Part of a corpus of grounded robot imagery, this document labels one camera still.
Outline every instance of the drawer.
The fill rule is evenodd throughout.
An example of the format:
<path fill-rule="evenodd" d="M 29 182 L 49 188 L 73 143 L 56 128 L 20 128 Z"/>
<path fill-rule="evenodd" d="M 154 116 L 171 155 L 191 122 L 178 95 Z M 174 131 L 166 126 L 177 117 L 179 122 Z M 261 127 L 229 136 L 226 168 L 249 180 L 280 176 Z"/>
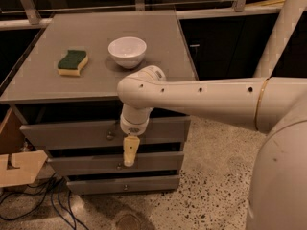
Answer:
<path fill-rule="evenodd" d="M 125 167 L 123 155 L 86 156 L 48 159 L 52 168 L 62 176 L 93 173 L 133 173 L 142 171 L 180 170 L 183 151 L 137 154 L 134 165 Z"/>
<path fill-rule="evenodd" d="M 189 124 L 188 116 L 150 119 L 140 136 L 141 144 L 183 142 Z M 24 125 L 20 130 L 33 145 L 48 150 L 122 146 L 126 136 L 119 123 L 112 120 Z"/>
<path fill-rule="evenodd" d="M 77 195 L 131 193 L 145 191 L 175 190 L 179 175 L 121 178 L 106 180 L 69 181 L 67 187 Z"/>

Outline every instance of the cabinet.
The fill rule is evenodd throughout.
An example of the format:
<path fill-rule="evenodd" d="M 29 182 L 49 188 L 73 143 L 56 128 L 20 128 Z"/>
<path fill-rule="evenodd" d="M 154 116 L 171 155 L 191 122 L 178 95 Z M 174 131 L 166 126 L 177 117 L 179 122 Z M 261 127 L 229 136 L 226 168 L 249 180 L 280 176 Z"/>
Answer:
<path fill-rule="evenodd" d="M 109 57 L 121 36 L 147 42 L 143 62 L 124 70 Z M 89 62 L 79 78 L 60 76 L 57 62 L 68 49 L 84 49 Z M 48 154 L 48 163 L 80 195 L 174 190 L 190 120 L 154 109 L 133 167 L 123 165 L 118 81 L 147 65 L 168 81 L 196 78 L 173 11 L 57 14 L 0 98 L 22 122 L 21 131 Z"/>

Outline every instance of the sponge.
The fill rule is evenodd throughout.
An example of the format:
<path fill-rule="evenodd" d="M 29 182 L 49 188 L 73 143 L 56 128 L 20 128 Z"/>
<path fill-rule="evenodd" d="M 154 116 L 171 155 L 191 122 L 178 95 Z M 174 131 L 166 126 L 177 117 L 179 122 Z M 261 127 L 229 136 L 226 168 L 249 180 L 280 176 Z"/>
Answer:
<path fill-rule="evenodd" d="M 60 75 L 79 76 L 87 62 L 86 51 L 68 50 L 67 55 L 58 64 L 58 72 Z"/>

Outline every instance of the white post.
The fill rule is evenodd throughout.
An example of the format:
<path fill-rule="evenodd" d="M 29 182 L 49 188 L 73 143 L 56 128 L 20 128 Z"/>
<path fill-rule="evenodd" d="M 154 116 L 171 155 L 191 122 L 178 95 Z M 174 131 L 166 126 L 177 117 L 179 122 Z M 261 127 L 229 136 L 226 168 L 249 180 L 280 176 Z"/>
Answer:
<path fill-rule="evenodd" d="M 271 76 L 306 6 L 307 0 L 286 0 L 259 60 L 255 78 Z"/>

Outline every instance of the bottom drawer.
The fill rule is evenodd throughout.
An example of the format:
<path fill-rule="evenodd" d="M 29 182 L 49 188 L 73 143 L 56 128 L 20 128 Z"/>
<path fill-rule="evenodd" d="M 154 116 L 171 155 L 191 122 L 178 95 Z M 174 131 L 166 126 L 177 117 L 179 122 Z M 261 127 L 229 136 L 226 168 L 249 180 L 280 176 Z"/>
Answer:
<path fill-rule="evenodd" d="M 68 181 L 67 187 L 77 195 L 97 195 L 145 191 L 175 190 L 179 175 L 105 180 Z"/>

